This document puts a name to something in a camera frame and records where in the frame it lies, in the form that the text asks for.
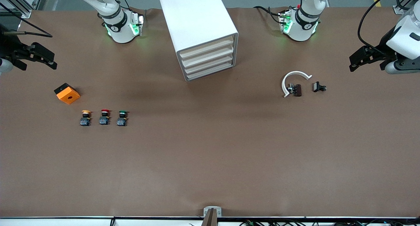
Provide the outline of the yellow push button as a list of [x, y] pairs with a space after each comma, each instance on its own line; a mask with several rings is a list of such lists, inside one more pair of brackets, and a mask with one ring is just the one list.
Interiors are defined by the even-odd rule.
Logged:
[[82, 111], [82, 117], [80, 118], [80, 126], [90, 126], [91, 123], [91, 112], [89, 110]]

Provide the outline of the green push button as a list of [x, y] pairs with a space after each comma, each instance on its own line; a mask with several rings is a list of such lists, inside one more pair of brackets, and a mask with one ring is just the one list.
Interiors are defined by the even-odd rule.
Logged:
[[129, 112], [125, 111], [125, 110], [120, 110], [119, 111], [119, 117], [118, 117], [117, 122], [116, 122], [117, 126], [127, 126], [128, 113]]

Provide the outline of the white drawer cabinet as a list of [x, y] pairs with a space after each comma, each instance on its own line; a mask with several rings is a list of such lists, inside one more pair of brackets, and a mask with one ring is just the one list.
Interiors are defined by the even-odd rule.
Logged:
[[[173, 47], [179, 52], [234, 36], [232, 67], [236, 64], [239, 33], [222, 0], [159, 0]], [[185, 67], [180, 64], [185, 77]]]

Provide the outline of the orange box with hole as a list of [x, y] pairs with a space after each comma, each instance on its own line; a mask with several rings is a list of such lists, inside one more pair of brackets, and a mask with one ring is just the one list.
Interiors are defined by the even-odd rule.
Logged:
[[56, 88], [54, 93], [60, 101], [66, 104], [72, 104], [80, 98], [80, 94], [68, 83], [64, 83], [63, 85]]

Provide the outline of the white curved plastic piece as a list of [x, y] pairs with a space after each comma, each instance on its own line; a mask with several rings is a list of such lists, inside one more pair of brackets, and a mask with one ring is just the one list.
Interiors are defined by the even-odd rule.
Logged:
[[292, 76], [292, 75], [298, 75], [298, 76], [301, 76], [301, 77], [303, 77], [303, 78], [305, 78], [306, 80], [309, 80], [310, 78], [312, 78], [312, 75], [308, 75], [308, 74], [306, 74], [306, 73], [304, 73], [304, 72], [301, 72], [301, 71], [291, 71], [291, 72], [288, 72], [284, 77], [283, 77], [283, 79], [282, 79], [282, 82], [281, 82], [281, 86], [282, 86], [282, 91], [283, 91], [283, 93], [284, 93], [284, 98], [286, 98], [289, 94], [291, 94], [291, 92], [288, 90], [288, 88], [286, 87], [286, 85], [285, 85], [285, 81], [286, 81], [286, 79], [289, 77], [289, 76]]

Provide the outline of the dark brown connector block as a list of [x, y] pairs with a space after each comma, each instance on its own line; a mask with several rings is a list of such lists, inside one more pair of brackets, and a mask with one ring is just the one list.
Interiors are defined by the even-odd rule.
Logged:
[[300, 84], [294, 85], [292, 83], [289, 84], [287, 87], [287, 90], [289, 94], [295, 96], [295, 97], [301, 97], [302, 96], [302, 87]]

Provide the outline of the aluminium frame profile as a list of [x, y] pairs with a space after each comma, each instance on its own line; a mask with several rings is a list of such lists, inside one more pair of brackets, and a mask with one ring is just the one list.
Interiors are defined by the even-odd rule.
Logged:
[[393, 5], [393, 10], [395, 14], [401, 15], [404, 14], [408, 9], [410, 9], [416, 0], [396, 0], [396, 5]]
[[6, 9], [19, 14], [22, 18], [30, 18], [33, 10], [37, 10], [41, 0], [0, 0], [0, 12], [8, 12]]

